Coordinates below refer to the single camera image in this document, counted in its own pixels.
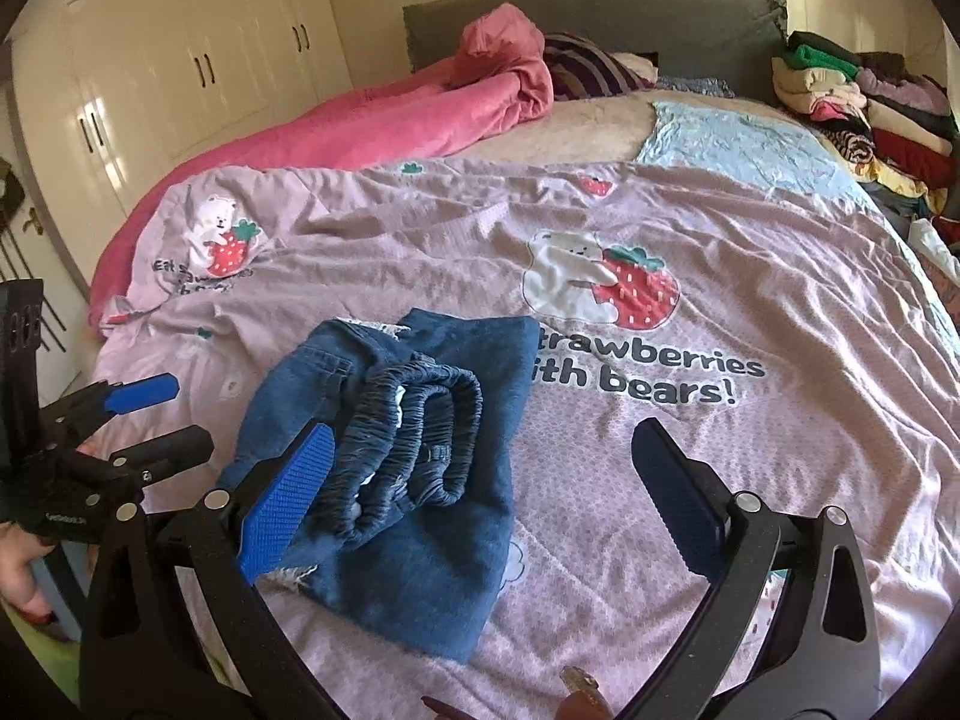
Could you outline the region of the person's left hand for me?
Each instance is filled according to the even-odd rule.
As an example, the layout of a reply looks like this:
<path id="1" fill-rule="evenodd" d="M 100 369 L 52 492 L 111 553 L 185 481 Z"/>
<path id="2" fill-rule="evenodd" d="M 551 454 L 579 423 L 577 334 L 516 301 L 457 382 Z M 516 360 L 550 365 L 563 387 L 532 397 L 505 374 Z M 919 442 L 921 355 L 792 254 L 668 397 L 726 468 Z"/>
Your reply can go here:
<path id="1" fill-rule="evenodd" d="M 31 562 L 50 551 L 52 544 L 21 530 L 16 523 L 0 527 L 0 592 L 3 600 L 28 619 L 46 619 L 52 613 L 31 570 Z"/>

